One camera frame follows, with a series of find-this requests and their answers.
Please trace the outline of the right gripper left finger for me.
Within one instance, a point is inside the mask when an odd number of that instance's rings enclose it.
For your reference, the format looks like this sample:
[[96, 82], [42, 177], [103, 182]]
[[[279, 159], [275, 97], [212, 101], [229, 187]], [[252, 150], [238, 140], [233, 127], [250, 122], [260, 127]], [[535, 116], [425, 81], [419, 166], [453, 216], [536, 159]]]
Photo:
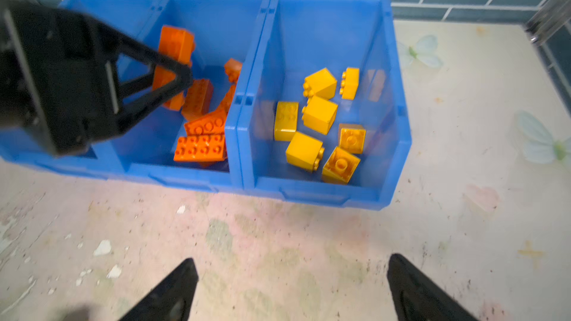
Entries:
[[187, 258], [123, 315], [120, 321], [189, 320], [198, 283], [195, 263], [192, 258]]

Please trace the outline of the orange lego brick bottom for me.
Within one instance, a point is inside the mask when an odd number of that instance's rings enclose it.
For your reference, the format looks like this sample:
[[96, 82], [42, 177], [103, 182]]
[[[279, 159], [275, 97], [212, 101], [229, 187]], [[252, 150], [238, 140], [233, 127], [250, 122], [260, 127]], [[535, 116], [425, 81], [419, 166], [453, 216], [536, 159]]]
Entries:
[[181, 109], [183, 117], [187, 121], [192, 121], [206, 115], [210, 110], [213, 93], [214, 87], [210, 80], [194, 80]]

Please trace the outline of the blue three-compartment bin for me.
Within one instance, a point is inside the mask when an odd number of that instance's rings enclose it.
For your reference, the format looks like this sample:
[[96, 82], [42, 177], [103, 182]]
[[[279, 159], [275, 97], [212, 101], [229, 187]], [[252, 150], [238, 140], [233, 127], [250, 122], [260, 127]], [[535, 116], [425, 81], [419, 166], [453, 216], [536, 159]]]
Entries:
[[[390, 204], [411, 146], [391, 0], [64, 0], [56, 9], [92, 16], [156, 50], [162, 31], [191, 32], [193, 82], [211, 81], [211, 109], [230, 100], [227, 157], [211, 165], [174, 161], [184, 118], [164, 104], [124, 135], [72, 155], [48, 153], [23, 128], [1, 129], [4, 160], [62, 175], [328, 207]], [[242, 63], [237, 84], [225, 73], [230, 58]], [[150, 72], [121, 53], [116, 68], [119, 83]], [[321, 164], [315, 172], [289, 164], [287, 143], [274, 139], [277, 103], [304, 104], [303, 81], [323, 68], [337, 80], [359, 68], [355, 99], [334, 97], [338, 111], [328, 135], [303, 122], [297, 127], [324, 143], [325, 158], [338, 146], [341, 123], [366, 129], [347, 185], [323, 182]]]

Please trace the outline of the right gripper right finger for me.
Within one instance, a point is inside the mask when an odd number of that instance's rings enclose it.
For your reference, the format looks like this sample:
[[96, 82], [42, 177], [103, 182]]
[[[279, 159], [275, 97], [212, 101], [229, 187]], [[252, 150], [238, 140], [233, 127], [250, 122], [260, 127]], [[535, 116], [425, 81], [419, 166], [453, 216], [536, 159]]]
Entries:
[[387, 278], [400, 321], [476, 321], [464, 307], [401, 254], [390, 256]]

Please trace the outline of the orange lego brick extra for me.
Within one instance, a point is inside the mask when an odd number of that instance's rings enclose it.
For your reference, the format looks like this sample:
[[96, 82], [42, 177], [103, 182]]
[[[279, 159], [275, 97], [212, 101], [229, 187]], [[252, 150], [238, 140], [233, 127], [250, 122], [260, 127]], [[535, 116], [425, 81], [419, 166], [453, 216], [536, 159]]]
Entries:
[[234, 58], [230, 58], [224, 65], [225, 73], [232, 84], [237, 84], [242, 71], [242, 63]]

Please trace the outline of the yellow lego brick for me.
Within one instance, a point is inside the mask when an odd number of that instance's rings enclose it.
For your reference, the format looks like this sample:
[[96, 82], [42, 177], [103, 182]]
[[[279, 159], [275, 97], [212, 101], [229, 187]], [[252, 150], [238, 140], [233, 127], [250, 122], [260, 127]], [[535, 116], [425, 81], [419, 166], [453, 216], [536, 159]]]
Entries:
[[341, 77], [340, 95], [343, 100], [354, 100], [359, 86], [360, 69], [347, 68]]
[[324, 143], [301, 132], [295, 132], [288, 145], [286, 160], [289, 164], [315, 172], [324, 157]]
[[341, 123], [338, 146], [353, 155], [360, 155], [364, 152], [366, 134], [366, 129], [360, 124]]
[[291, 141], [297, 132], [299, 103], [280, 101], [274, 122], [275, 141]]
[[305, 127], [328, 135], [335, 122], [338, 104], [321, 97], [311, 97], [302, 109], [302, 121]]
[[327, 68], [323, 68], [305, 78], [303, 96], [306, 98], [320, 97], [325, 100], [334, 98], [337, 92], [337, 80]]

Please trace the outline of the yellow lego brick extra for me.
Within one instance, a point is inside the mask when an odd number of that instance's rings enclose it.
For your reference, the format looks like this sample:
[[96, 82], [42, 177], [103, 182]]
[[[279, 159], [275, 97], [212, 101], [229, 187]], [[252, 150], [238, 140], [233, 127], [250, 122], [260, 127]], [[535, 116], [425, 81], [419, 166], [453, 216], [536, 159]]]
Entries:
[[329, 184], [349, 184], [361, 159], [348, 151], [336, 147], [324, 164], [322, 181]]

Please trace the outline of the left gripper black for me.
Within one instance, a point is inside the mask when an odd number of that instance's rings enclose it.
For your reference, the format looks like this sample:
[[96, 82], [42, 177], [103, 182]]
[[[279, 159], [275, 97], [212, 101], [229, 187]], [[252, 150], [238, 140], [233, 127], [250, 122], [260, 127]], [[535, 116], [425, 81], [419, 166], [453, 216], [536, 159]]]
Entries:
[[[23, 128], [55, 156], [124, 135], [193, 83], [194, 35], [162, 31], [159, 48], [92, 16], [1, 3], [1, 129]], [[150, 72], [119, 83], [119, 54]]]

